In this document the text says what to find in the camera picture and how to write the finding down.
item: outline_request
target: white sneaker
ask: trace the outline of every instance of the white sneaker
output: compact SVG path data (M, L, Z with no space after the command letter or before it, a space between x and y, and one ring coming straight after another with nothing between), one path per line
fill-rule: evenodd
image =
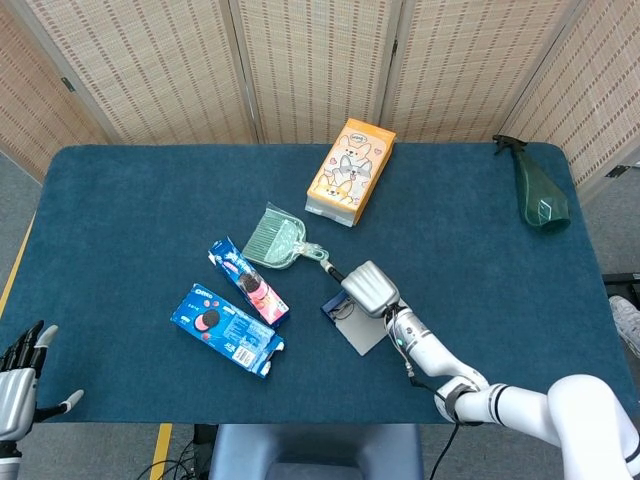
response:
M618 334L640 358L640 311L629 300L617 295L609 298L609 305Z

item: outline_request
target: table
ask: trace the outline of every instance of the table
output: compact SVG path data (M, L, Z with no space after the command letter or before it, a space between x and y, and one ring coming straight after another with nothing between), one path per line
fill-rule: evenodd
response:
M636 403L569 169L528 150L567 192L570 228L543 237L518 216L514 168L491 144L398 144L360 223L304 212L329 147L78 146L53 160L0 341L56 323L41 405L76 388L65 421L442 422L389 342L360 357L323 317L338 285L317 264L259 268L291 307L269 377L242 371L169 322L194 282L251 312L207 249L241 247L273 202L348 272L373 259L423 322L490 382L546 391L591 373ZM439 385L444 379L432 379Z

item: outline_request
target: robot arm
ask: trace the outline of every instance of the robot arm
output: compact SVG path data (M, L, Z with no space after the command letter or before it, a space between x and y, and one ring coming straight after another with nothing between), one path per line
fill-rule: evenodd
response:
M22 454L17 442L34 422L70 411L82 398L78 390L67 400L50 408L36 408L38 379L58 327L49 327L38 338L44 322L36 323L0 359L0 480L16 480Z
M558 380L547 395L504 384L489 385L458 360L408 307L396 286L371 261L347 277L323 268L369 315L383 317L389 337L413 376L407 355L429 376L452 376L435 403L449 421L497 423L562 449L566 480L630 479L640 473L640 438L609 386L589 375Z

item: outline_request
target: floor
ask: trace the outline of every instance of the floor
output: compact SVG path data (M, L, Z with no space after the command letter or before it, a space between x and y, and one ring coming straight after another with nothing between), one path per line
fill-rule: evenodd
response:
M640 169L632 169L584 208L604 272L640 271L639 187ZM39 192L33 179L0 155L0 287L9 275ZM630 354L629 360L640 384L640 361ZM426 472L451 429L449 425L422 427ZM37 425L19 445L23 451L20 479L136 479L153 459L157 433L158 425L147 424ZM168 458L178 458L191 435L189 425L174 425ZM148 479L149 474L140 478ZM556 480L562 478L562 461L557 448L525 435L496 426L463 428L436 478Z

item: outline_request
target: pink oreo box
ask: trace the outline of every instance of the pink oreo box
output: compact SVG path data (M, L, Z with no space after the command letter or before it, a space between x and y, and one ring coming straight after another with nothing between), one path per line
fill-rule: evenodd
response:
M229 237L209 249L209 259L240 289L244 298L270 326L276 327L289 316L289 307L244 258Z

